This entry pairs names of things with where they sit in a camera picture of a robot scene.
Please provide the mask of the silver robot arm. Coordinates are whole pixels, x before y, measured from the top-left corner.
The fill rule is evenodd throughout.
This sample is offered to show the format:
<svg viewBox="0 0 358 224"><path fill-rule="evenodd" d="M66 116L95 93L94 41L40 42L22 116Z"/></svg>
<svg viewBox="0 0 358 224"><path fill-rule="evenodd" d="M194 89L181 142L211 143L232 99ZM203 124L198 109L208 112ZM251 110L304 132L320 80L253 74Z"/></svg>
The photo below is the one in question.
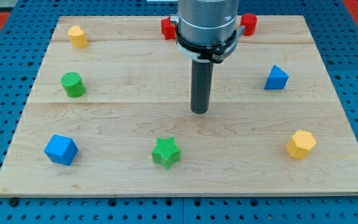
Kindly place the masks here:
<svg viewBox="0 0 358 224"><path fill-rule="evenodd" d="M199 46L215 46L234 33L239 0L179 0L179 36Z"/></svg>

